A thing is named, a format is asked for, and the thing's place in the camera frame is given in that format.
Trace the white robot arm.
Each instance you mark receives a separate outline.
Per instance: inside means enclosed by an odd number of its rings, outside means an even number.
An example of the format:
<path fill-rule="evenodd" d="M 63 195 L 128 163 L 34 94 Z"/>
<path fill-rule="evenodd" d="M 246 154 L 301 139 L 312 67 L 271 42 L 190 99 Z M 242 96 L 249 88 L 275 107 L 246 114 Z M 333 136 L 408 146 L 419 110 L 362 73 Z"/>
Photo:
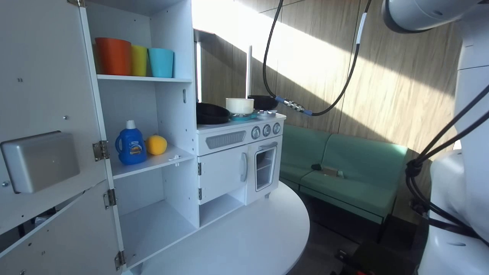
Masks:
<path fill-rule="evenodd" d="M 402 33 L 455 23 L 462 30 L 451 139 L 436 136 L 407 168 L 407 183 L 430 158 L 431 195 L 422 198 L 428 238 L 417 275 L 489 275 L 489 3 L 384 0 L 385 24 Z"/>

